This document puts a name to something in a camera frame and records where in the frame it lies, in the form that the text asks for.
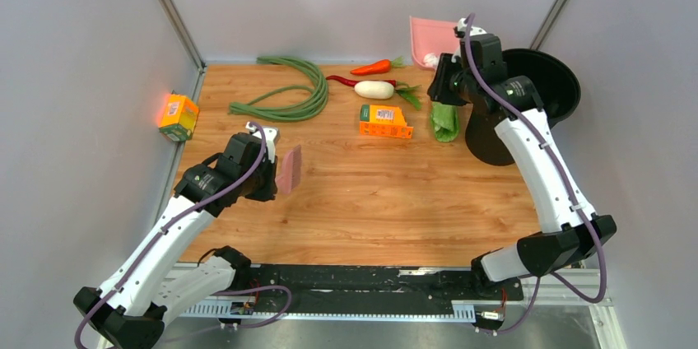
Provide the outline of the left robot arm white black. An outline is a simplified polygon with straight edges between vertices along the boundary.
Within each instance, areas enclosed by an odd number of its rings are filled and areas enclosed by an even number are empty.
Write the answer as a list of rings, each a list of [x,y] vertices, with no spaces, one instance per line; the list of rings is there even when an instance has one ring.
[[[223,246],[184,275],[165,278],[203,229],[238,198],[271,201],[277,193],[276,128],[248,123],[224,151],[184,172],[165,211],[123,265],[98,287],[82,287],[73,299],[83,319],[74,343],[90,325],[117,348],[152,348],[165,328],[209,295],[245,293],[251,261]]]

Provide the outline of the pink dustpan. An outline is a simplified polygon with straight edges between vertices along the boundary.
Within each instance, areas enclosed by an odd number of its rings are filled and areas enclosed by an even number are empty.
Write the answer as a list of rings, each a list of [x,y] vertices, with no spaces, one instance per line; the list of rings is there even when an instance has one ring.
[[[442,54],[459,54],[459,38],[454,33],[457,21],[438,21],[411,16],[410,35],[412,46],[412,61],[421,69],[435,71],[427,68],[422,60],[426,54],[434,53],[439,57]]]

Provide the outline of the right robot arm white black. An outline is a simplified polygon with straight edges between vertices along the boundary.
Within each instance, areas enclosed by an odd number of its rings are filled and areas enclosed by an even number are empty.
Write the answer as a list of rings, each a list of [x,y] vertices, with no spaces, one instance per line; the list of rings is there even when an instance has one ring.
[[[469,151],[488,165],[517,166],[540,227],[473,259],[469,285],[487,299],[505,281],[542,277],[595,255],[617,226],[586,199],[552,138],[551,127],[579,103],[574,73],[549,54],[502,49],[492,34],[475,35],[461,46],[472,53],[441,54],[428,96],[443,105],[471,106],[465,131]]]

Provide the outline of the pink hand brush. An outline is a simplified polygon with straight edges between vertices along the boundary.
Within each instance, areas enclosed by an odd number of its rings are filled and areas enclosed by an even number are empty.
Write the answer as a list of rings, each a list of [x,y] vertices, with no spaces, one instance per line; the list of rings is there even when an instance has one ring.
[[[291,193],[300,185],[302,174],[302,148],[297,145],[282,158],[275,183],[280,193]]]

